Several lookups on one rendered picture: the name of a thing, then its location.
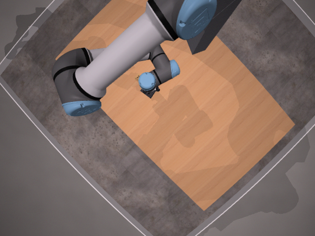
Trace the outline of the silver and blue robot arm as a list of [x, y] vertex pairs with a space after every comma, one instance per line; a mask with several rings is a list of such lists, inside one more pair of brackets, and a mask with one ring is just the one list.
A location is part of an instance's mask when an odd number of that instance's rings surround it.
[[160, 44], [177, 38], [189, 40], [212, 20], [217, 0], [148, 0], [146, 11], [108, 47], [78, 48], [60, 56], [52, 78], [69, 116], [84, 116], [101, 108], [106, 88], [139, 61], [151, 60], [155, 69], [139, 77], [145, 92], [180, 74]]

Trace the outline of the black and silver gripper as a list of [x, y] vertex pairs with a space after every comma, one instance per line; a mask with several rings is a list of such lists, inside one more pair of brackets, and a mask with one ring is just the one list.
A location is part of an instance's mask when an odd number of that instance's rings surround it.
[[147, 95], [149, 98], [151, 97], [152, 98], [152, 96], [154, 95], [153, 93], [155, 93], [156, 91], [160, 91], [160, 89], [158, 88], [158, 87], [156, 87], [156, 90], [154, 90], [153, 92], [145, 92], [144, 90], [140, 90], [142, 93], [145, 93], [145, 95]]

